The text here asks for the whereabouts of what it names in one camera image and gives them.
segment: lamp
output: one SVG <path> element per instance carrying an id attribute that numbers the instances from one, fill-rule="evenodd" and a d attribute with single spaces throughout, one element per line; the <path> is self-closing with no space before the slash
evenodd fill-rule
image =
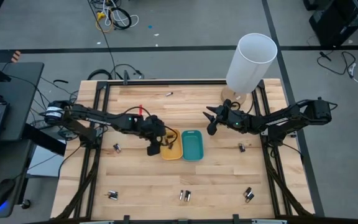
<path id="1" fill-rule="evenodd" d="M 222 90 L 222 101 L 245 102 L 247 94 L 256 88 L 276 55 L 277 46 L 270 37 L 263 34 L 243 36 L 226 75 L 227 86 Z"/>

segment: black desk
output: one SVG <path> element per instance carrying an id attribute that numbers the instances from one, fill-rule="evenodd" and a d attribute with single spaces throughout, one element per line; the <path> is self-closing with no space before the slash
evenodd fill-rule
<path id="1" fill-rule="evenodd" d="M 3 66 L 5 63 L 0 63 L 0 69 Z M 43 68 L 43 63 L 10 63 L 4 73 L 23 78 L 37 86 Z M 16 78 L 12 78 L 11 82 L 0 83 L 0 95 L 9 103 L 4 130 L 0 135 L 0 181 L 23 173 L 16 179 L 14 191 L 7 202 L 0 207 L 0 218 L 8 217 L 13 206 L 21 203 L 27 183 L 25 169 L 30 164 L 35 144 L 64 155 L 63 143 L 25 123 L 35 92 L 33 85 Z"/>

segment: black computer case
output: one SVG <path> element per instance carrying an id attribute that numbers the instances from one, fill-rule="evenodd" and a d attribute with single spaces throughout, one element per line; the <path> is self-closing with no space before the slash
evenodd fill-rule
<path id="1" fill-rule="evenodd" d="M 358 0 L 333 0 L 309 23 L 322 46 L 340 46 L 358 29 Z"/>

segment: computer mouse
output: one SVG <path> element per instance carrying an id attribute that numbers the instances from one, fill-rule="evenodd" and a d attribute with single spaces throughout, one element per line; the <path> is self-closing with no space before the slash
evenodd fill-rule
<path id="1" fill-rule="evenodd" d="M 7 200 L 13 188 L 15 187 L 14 179 L 4 179 L 0 183 L 0 206 Z"/>

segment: teal container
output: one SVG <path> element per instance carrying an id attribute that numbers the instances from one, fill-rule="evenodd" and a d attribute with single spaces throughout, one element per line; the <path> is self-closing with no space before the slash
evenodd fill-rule
<path id="1" fill-rule="evenodd" d="M 184 131 L 181 134 L 181 141 L 184 160 L 199 161 L 204 157 L 203 136 L 200 131 Z"/>

